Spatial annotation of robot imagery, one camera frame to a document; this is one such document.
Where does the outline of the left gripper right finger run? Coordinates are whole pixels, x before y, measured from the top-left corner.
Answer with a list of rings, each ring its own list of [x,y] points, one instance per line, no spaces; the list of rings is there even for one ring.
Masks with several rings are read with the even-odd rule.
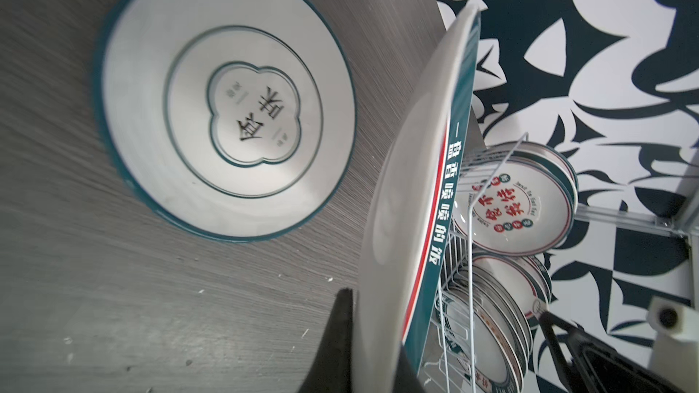
[[[400,347],[398,364],[392,388],[393,393],[424,393],[425,390],[411,366],[404,347]]]

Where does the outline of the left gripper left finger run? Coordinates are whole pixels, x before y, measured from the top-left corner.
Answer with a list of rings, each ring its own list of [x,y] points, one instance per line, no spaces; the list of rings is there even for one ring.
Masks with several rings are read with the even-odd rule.
[[[308,375],[298,393],[351,392],[351,346],[353,331],[353,292],[341,289]]]

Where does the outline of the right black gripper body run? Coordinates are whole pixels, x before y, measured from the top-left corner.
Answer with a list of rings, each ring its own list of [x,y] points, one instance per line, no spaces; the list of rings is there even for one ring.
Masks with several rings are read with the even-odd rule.
[[[539,324],[559,380],[570,392],[679,392],[681,389],[598,338],[545,311]]]

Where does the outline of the white wire dish rack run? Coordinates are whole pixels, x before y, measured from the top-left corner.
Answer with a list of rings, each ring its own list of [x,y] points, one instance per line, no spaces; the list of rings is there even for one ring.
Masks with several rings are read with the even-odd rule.
[[[478,287],[478,289],[487,289],[489,287],[492,290],[499,291],[504,297],[518,307],[509,293],[490,273],[479,267],[475,267],[473,264],[473,254],[478,250],[486,251],[479,247],[475,247],[471,238],[466,238],[453,230],[453,214],[451,214],[448,246],[442,262],[442,271],[438,284],[439,289],[433,304],[431,324],[419,369],[419,378],[429,392],[454,392],[447,387],[440,386],[439,383],[443,381],[443,378],[441,375],[435,373],[437,362],[440,359],[440,345],[437,340],[434,313],[435,304],[442,300],[442,291],[444,291],[444,289],[447,289],[447,287],[452,284],[462,283],[468,287],[470,294],[474,295],[475,287]],[[536,258],[538,260],[537,257],[539,254],[524,257],[529,257],[531,259]]]

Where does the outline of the plate with red characters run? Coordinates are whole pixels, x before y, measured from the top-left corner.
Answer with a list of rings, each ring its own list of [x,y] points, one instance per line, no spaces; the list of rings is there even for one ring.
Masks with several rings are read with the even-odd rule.
[[[453,230],[480,249],[533,256],[570,234],[579,205],[578,178],[560,152],[533,142],[506,142],[463,159]]]

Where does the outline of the plate green rim red line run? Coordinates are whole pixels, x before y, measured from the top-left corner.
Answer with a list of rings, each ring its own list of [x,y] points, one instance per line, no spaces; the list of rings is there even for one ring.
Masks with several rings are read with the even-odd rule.
[[[371,201],[360,255],[351,385],[391,392],[418,369],[466,150],[481,13],[466,5],[412,94]]]

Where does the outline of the white plate green quatrefoil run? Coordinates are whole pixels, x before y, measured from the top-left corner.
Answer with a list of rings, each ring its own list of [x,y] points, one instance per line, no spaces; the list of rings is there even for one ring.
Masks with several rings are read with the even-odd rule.
[[[94,83],[120,175],[202,238],[291,232],[329,202],[351,161],[350,67],[309,0],[119,0]]]

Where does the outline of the front row plate hao shi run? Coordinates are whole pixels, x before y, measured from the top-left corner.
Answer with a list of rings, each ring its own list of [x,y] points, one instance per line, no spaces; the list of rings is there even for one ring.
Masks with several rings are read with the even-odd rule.
[[[435,304],[439,383],[454,392],[520,392],[533,334],[516,305],[499,291],[455,283]]]

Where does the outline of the aluminium frame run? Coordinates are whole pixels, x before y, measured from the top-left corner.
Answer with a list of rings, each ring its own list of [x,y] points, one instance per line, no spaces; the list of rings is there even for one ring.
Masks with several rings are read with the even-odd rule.
[[[692,275],[692,307],[698,308],[698,178],[686,176],[681,187],[688,195],[679,210],[668,218],[580,205],[575,219],[613,224],[645,234],[682,238],[689,250]]]

